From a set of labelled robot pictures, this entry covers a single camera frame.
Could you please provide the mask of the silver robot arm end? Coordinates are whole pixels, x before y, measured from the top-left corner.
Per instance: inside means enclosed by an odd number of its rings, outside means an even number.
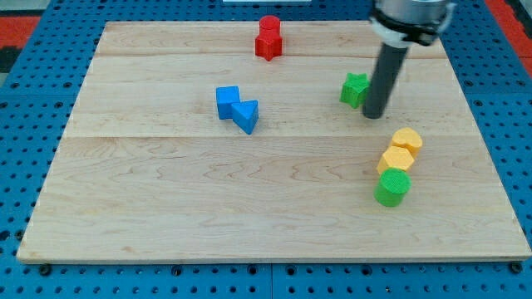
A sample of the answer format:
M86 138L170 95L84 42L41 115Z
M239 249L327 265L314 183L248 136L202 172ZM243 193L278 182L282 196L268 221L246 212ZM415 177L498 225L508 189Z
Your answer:
M450 0L373 0L369 20L390 47L428 47L450 26L456 3Z

